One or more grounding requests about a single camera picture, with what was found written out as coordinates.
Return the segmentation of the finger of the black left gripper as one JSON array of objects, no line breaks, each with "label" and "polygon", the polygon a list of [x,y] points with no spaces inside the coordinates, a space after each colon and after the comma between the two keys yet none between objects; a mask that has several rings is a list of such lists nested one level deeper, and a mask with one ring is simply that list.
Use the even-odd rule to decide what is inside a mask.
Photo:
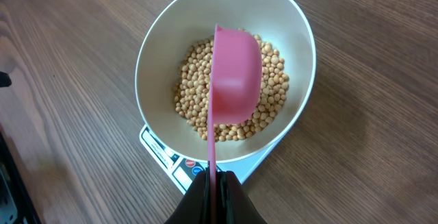
[{"label": "finger of the black left gripper", "polygon": [[0,88],[9,87],[12,85],[12,80],[7,73],[0,72]]}]

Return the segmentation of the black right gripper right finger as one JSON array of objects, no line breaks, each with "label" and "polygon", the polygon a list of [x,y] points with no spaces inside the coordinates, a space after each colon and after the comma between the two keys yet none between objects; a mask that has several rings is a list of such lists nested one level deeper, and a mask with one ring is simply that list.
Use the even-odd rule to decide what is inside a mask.
[{"label": "black right gripper right finger", "polygon": [[232,171],[217,173],[217,224],[267,224]]}]

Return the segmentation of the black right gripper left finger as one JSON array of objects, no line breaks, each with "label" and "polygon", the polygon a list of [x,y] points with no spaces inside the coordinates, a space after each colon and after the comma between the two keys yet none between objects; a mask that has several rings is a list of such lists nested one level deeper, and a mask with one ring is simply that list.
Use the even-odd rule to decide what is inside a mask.
[{"label": "black right gripper left finger", "polygon": [[165,224],[209,224],[209,171],[201,171]]}]

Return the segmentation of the pink plastic measuring scoop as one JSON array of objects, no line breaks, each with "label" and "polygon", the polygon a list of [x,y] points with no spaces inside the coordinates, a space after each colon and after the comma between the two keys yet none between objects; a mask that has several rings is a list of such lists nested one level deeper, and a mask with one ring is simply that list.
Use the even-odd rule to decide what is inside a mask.
[{"label": "pink plastic measuring scoop", "polygon": [[261,55],[255,39],[247,32],[219,25],[214,33],[211,66],[207,142],[210,222],[216,222],[215,124],[238,124],[253,112],[259,96]]}]

